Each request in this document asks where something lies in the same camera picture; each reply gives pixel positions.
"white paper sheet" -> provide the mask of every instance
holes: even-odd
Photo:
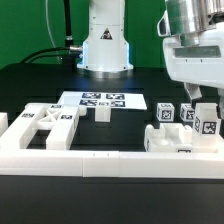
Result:
[[[111,99],[111,108],[147,110],[142,94],[101,93],[101,92],[69,92],[61,95],[58,104],[86,105],[94,108],[99,99]]]

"black and white pattern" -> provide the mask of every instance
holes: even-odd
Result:
[[[101,98],[101,93],[83,93],[82,98],[100,99]]]
[[[184,108],[182,108],[182,109],[181,109],[181,115],[180,115],[180,116],[181,116],[183,119],[184,119],[184,112],[185,112],[185,110],[184,110]]]
[[[124,94],[106,94],[107,99],[124,100]]]
[[[162,119],[164,120],[170,120],[171,119],[171,110],[162,110]]]
[[[191,153],[192,150],[191,149],[177,149],[178,153]]]
[[[111,107],[125,107],[125,101],[112,101]]]
[[[194,119],[194,111],[192,111],[192,110],[188,110],[187,111],[187,120],[193,120]]]
[[[162,103],[160,104],[161,107],[171,108],[171,105],[168,103]]]
[[[24,118],[32,118],[34,116],[34,114],[31,114],[31,113],[26,113],[26,114],[23,114],[22,117]]]
[[[80,105],[95,107],[97,105],[97,100],[81,100]]]
[[[195,118],[195,124],[194,124],[194,128],[197,132],[199,132],[200,130],[200,120],[198,119],[198,117]]]
[[[58,105],[58,104],[56,104],[56,105],[52,105],[51,106],[51,108],[55,108],[55,109],[57,109],[57,108],[61,108],[62,106],[61,105]]]
[[[109,106],[109,103],[108,102],[99,102],[99,105],[100,106]]]
[[[63,119],[63,120],[71,120],[72,119],[72,115],[61,115],[61,119]]]
[[[184,104],[186,108],[191,108],[191,104]]]
[[[215,135],[217,122],[203,122],[202,134]]]

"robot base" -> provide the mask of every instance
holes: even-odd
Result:
[[[87,75],[92,78],[98,78],[98,79],[119,79],[119,78],[125,78],[130,77],[133,75],[133,69],[128,69],[124,71],[118,71],[118,72],[100,72],[100,71],[90,71],[82,68],[77,68],[78,73],[81,75]]]

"white block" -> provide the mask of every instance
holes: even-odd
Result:
[[[98,100],[95,108],[96,122],[110,122],[111,117],[111,100]]]
[[[157,118],[159,121],[173,121],[175,108],[172,103],[157,103]]]
[[[79,109],[64,106],[47,140],[48,150],[69,150],[79,121]]]
[[[42,105],[30,106],[1,137],[1,149],[25,149],[37,132],[36,121],[44,116]]]
[[[7,113],[0,113],[0,137],[8,128],[8,116]]]
[[[219,144],[221,119],[217,117],[215,103],[199,103],[195,109],[193,123],[192,145],[198,151],[216,152]]]
[[[0,150],[0,174],[82,176],[83,152]]]
[[[182,103],[180,107],[180,118],[185,122],[194,121],[195,110],[190,103]]]
[[[144,146],[149,152],[191,152],[192,129],[177,123],[161,123],[160,129],[147,125]]]
[[[120,177],[223,179],[223,170],[216,153],[120,153]]]
[[[118,177],[119,152],[86,152],[83,156],[83,177]]]

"cube with marker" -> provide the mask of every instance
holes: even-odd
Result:
[[[180,118],[185,122],[194,121],[195,110],[190,103],[182,103],[180,107]]]
[[[157,103],[157,118],[159,121],[173,121],[175,107],[172,103]]]

